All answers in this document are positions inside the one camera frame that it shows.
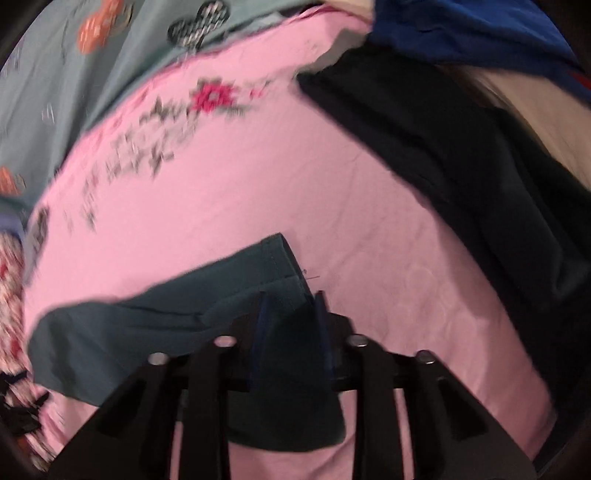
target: teal fabric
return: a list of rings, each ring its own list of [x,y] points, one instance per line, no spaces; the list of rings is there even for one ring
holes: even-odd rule
[[[28,345],[35,382],[98,406],[149,354],[193,352],[247,313],[260,291],[270,300],[261,370],[250,393],[230,394],[230,439],[295,452],[342,441],[311,295],[281,235],[133,299],[48,313]]]
[[[304,0],[224,0],[230,17],[208,34],[210,47],[230,31]],[[103,0],[53,0],[27,30],[0,72],[0,167],[22,177],[18,197],[0,196],[0,213],[26,222],[82,133],[160,69],[186,54],[169,26],[195,17],[206,0],[125,0],[131,22],[90,54],[77,46],[81,25]],[[261,28],[273,23],[263,23]]]

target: pink fabric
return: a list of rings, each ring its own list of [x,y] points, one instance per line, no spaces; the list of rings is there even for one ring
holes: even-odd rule
[[[53,308],[136,295],[281,232],[334,312],[391,351],[433,350],[533,456],[554,414],[495,292],[423,197],[293,82],[342,28],[368,29],[321,8],[193,58],[81,141],[40,202],[51,215],[27,334]],[[350,477],[355,395],[342,404],[344,444],[306,454],[234,445],[233,478]],[[44,418],[54,444],[92,410],[58,398]]]

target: blue fabric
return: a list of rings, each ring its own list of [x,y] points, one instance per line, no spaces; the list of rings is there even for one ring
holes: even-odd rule
[[[245,28],[256,31],[251,23],[257,18],[305,1],[225,0],[230,18],[205,36],[203,46],[219,47],[226,44],[226,35]],[[18,196],[0,195],[0,213],[18,215],[26,225],[80,136],[147,79],[188,55],[170,43],[168,28],[180,18],[194,18],[205,2],[124,2],[131,15],[127,27],[88,54],[78,46],[80,26],[105,2],[49,3],[6,64],[0,64],[0,166],[26,185]],[[117,25],[126,25],[123,17],[116,19]]]
[[[429,63],[543,76],[591,102],[567,41],[531,0],[376,0],[371,39]]]
[[[306,280],[281,234],[114,304],[48,312],[28,344],[35,382],[101,405],[153,352],[186,355],[227,333],[265,292],[264,347],[249,393],[228,395],[228,437],[308,452],[345,438]]]
[[[25,232],[22,228],[21,219],[16,215],[0,213],[0,233],[10,233],[22,243]]]

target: red patterned fabric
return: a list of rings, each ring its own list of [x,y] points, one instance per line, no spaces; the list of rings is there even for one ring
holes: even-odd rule
[[[28,368],[23,352],[22,271],[20,241],[8,233],[0,233],[0,371],[16,374]],[[7,395],[10,405],[31,404],[39,392],[30,379],[13,385]],[[27,436],[33,463],[45,469],[53,458],[43,432]]]

